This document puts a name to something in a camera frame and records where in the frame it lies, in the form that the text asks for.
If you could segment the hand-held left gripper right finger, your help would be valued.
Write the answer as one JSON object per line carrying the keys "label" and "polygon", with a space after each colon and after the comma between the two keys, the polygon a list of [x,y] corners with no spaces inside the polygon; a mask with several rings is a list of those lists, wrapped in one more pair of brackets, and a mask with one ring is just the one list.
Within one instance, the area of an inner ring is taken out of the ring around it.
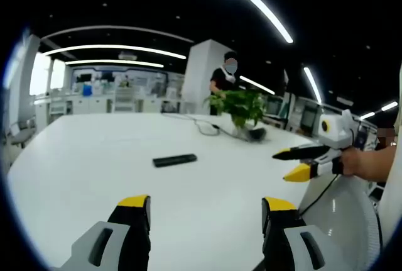
{"label": "hand-held left gripper right finger", "polygon": [[342,254],[328,235],[307,225],[296,206],[262,198],[263,265],[265,270],[338,270]]}

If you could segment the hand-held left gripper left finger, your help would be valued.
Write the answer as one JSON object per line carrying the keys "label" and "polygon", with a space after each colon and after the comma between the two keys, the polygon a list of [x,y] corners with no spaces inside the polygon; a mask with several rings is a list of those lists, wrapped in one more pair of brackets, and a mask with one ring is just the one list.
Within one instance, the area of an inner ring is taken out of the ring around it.
{"label": "hand-held left gripper left finger", "polygon": [[72,245],[59,270],[147,270],[151,250],[151,197],[121,200],[107,221],[99,221]]}

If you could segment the person's right hand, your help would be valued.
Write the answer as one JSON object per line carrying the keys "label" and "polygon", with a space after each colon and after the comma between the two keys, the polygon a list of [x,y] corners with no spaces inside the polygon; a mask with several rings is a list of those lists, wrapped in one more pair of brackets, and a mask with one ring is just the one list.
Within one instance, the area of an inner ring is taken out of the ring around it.
{"label": "person's right hand", "polygon": [[350,147],[342,152],[341,162],[343,164],[343,174],[346,176],[357,176],[363,178],[364,170],[364,152]]}

